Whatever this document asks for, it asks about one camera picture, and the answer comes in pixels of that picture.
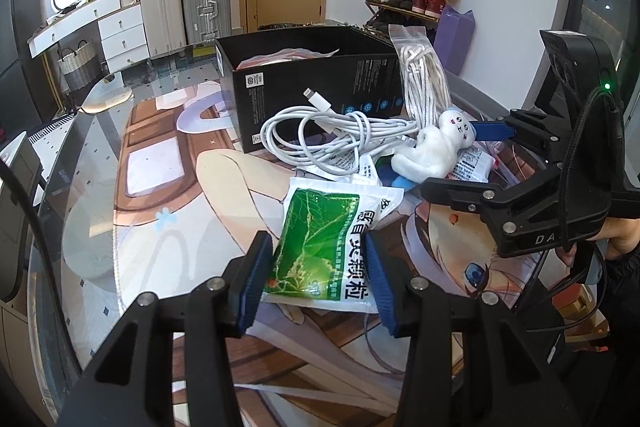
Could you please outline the person's right hand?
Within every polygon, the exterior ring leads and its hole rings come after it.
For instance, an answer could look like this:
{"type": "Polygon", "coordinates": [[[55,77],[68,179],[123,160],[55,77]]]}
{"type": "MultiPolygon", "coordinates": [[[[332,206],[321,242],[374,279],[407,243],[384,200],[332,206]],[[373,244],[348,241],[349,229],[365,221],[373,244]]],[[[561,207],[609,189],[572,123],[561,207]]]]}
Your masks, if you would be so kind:
{"type": "Polygon", "coordinates": [[[608,218],[590,242],[606,241],[605,259],[615,260],[629,254],[640,242],[640,220],[608,218]]]}

